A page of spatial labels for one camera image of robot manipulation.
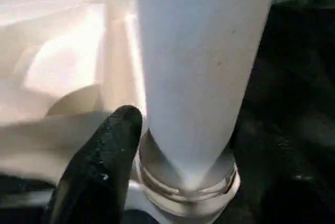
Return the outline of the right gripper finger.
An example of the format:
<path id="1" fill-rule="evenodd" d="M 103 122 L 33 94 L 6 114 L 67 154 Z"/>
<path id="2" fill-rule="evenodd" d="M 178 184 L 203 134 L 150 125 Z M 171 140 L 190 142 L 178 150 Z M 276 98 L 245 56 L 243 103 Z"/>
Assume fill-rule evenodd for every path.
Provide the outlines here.
<path id="1" fill-rule="evenodd" d="M 120 223 L 141 130 L 135 106 L 110 114 L 70 160 L 43 223 Z"/>

